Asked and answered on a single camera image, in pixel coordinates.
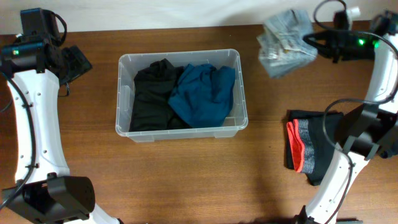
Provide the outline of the light blue jeans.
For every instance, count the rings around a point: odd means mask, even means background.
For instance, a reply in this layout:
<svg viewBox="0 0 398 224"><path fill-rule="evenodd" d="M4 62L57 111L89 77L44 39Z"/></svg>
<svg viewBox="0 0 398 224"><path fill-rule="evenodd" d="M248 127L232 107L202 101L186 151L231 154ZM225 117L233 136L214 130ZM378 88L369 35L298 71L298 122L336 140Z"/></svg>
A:
<svg viewBox="0 0 398 224"><path fill-rule="evenodd" d="M317 58L318 50L303 40L313 33L307 11L283 11L266 19L263 27L264 33L257 36L259 61L270 78L281 78Z"/></svg>

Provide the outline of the black garment with red waistband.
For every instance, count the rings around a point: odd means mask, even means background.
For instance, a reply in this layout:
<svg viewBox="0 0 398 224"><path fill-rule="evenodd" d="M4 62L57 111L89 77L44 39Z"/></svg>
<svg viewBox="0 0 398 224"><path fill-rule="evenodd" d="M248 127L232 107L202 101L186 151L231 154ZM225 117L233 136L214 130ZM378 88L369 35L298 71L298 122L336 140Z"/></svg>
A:
<svg viewBox="0 0 398 224"><path fill-rule="evenodd" d="M334 138L343 113L331 112L323 121L323 113L317 111L290 110L285 124L285 166L307 176L308 182L320 185L333 157L333 147L323 133L326 128L330 139Z"/></svg>

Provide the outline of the blue garment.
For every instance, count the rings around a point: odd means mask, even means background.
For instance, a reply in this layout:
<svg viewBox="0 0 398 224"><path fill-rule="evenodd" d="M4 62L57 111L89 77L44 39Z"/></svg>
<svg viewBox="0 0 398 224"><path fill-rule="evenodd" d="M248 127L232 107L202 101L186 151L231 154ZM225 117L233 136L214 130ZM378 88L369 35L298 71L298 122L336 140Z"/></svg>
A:
<svg viewBox="0 0 398 224"><path fill-rule="evenodd" d="M231 67L188 64L168 104L192 128L222 126L233 108L234 83L235 69Z"/></svg>

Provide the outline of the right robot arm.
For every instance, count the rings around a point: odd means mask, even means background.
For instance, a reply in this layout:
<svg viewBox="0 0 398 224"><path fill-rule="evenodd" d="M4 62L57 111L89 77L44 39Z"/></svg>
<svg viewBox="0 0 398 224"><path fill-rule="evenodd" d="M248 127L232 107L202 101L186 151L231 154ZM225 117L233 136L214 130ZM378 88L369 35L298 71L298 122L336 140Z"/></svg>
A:
<svg viewBox="0 0 398 224"><path fill-rule="evenodd" d="M355 178L376 154L386 154L397 141L397 13L377 15L369 31L352 30L357 8L335 12L333 27L306 35L319 53L339 60L373 59L374 68L363 100L340 121L328 143L334 153L314 198L302 207L293 223L337 223L337 214Z"/></svg>

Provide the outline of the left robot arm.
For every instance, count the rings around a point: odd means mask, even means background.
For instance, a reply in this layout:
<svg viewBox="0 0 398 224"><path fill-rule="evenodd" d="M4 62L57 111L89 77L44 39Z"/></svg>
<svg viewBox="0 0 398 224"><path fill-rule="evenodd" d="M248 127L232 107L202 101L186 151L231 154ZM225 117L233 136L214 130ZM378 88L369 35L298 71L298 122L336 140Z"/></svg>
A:
<svg viewBox="0 0 398 224"><path fill-rule="evenodd" d="M61 86L92 66L81 50L65 47L67 25L56 13L21 11L22 34L1 49L1 74L14 103L16 184L2 190L2 206L32 223L117 223L96 203L87 177L72 176L60 138Z"/></svg>

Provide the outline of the clear plastic storage container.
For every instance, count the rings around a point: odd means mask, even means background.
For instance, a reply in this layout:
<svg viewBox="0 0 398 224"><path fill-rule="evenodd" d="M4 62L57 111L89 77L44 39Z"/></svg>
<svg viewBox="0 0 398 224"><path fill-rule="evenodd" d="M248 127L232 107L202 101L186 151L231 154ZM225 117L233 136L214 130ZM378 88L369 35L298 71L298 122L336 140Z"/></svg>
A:
<svg viewBox="0 0 398 224"><path fill-rule="evenodd" d="M129 126L135 98L134 77L139 70L166 58L179 67L189 63L210 63L216 68L228 66L235 69L233 89L234 105L222 126L215 128L174 129L161 131L130 132ZM244 92L241 57L235 49L202 50L189 52L162 52L149 54L124 54L118 62L118 92L116 105L116 132L134 142L154 142L169 139L231 138L248 125L248 113Z"/></svg>

